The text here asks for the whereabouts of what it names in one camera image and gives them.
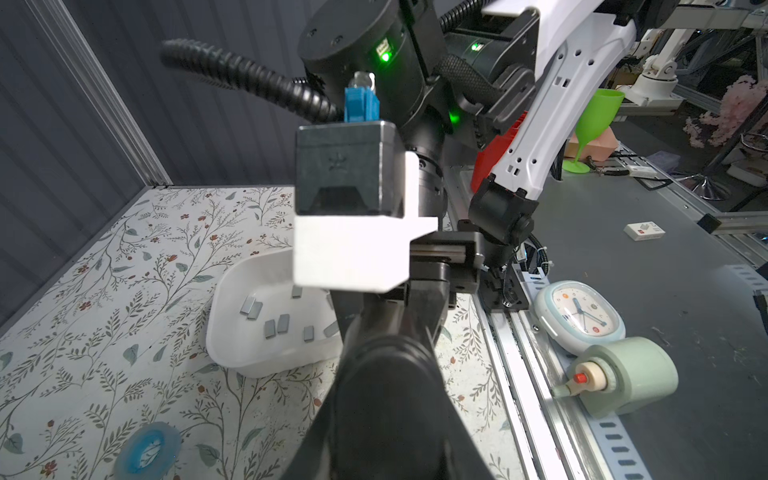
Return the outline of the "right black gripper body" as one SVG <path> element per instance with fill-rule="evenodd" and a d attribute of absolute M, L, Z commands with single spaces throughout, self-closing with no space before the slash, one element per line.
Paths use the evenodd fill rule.
<path fill-rule="evenodd" d="M 410 244 L 404 281 L 381 292 L 362 287 L 330 292 L 340 334 L 367 309 L 393 302 L 415 315 L 418 330 L 437 336 L 456 296 L 477 291 L 485 262 L 486 240 L 475 228 L 422 236 Z"/>

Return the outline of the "black stapler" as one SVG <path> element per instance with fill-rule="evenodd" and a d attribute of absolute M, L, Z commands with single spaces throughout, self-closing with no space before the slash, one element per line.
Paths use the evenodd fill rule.
<path fill-rule="evenodd" d="M 343 350 L 286 479 L 489 479 L 434 352 L 443 293 L 332 295 Z"/>

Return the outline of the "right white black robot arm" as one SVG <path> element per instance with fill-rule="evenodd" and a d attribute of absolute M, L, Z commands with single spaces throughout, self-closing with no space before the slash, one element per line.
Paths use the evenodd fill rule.
<path fill-rule="evenodd" d="M 330 293 L 340 336 L 435 340 L 460 294 L 527 307 L 515 260 L 551 165 L 649 7 L 328 1 L 302 81 L 192 39 L 160 58 L 304 119 L 292 278 Z"/>

